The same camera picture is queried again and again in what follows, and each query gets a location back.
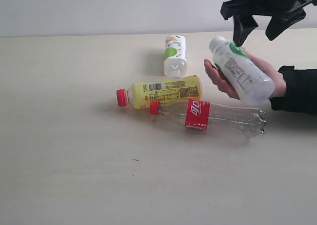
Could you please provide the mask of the person's open bare hand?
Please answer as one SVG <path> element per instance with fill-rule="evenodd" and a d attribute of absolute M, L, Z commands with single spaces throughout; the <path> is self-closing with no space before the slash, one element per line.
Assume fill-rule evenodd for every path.
<path fill-rule="evenodd" d="M 246 54 L 251 61 L 267 76 L 269 76 L 275 83 L 275 91 L 270 98 L 284 97 L 286 94 L 286 82 L 283 74 L 273 68 L 267 61 L 246 51 Z M 237 92 L 227 80 L 227 78 L 212 64 L 209 59 L 204 60 L 205 72 L 211 79 L 212 83 L 217 86 L 218 90 L 226 93 L 230 98 L 240 100 Z"/>

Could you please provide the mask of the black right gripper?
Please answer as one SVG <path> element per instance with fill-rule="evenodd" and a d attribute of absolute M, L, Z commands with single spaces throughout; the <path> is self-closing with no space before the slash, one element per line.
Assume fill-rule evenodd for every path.
<path fill-rule="evenodd" d="M 316 5 L 317 0 L 229 0 L 222 3 L 220 13 L 225 20 L 233 17 L 233 42 L 237 47 L 241 47 L 251 32 L 258 27 L 254 15 L 272 16 L 265 35 L 273 41 L 286 29 L 305 18 L 304 11 L 295 13 L 309 4 Z"/>

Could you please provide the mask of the black sleeved forearm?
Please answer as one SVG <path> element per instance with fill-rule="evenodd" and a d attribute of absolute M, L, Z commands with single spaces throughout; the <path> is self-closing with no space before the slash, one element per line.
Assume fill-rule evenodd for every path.
<path fill-rule="evenodd" d="M 279 73 L 286 83 L 286 92 L 282 97 L 269 101 L 274 111 L 317 114 L 317 70 L 295 69 L 294 66 L 282 66 Z"/>

